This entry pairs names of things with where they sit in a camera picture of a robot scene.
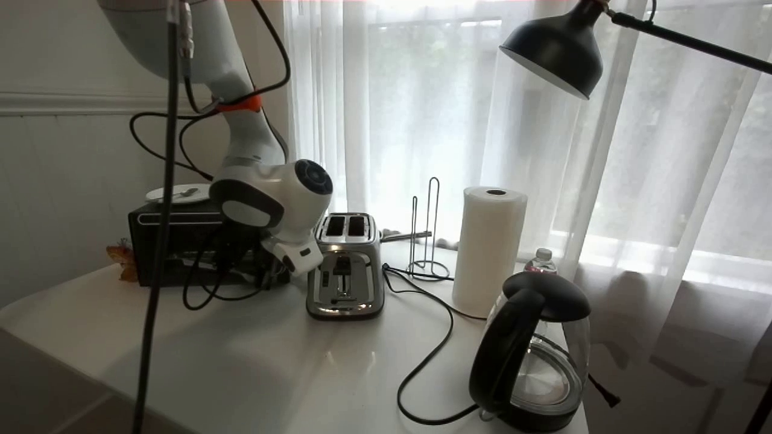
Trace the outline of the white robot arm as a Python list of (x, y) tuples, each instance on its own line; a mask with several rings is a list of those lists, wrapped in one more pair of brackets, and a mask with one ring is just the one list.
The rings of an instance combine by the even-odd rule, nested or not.
[(270, 131), (260, 102), (241, 102), (252, 85), (223, 0), (95, 0), (129, 56), (158, 77), (170, 77), (161, 47), (175, 23), (193, 44), (190, 79), (223, 105), (228, 147), (209, 198), (231, 222), (266, 230), (262, 249), (291, 275), (314, 271), (322, 254), (314, 226), (331, 204), (333, 182), (311, 160), (290, 160)]

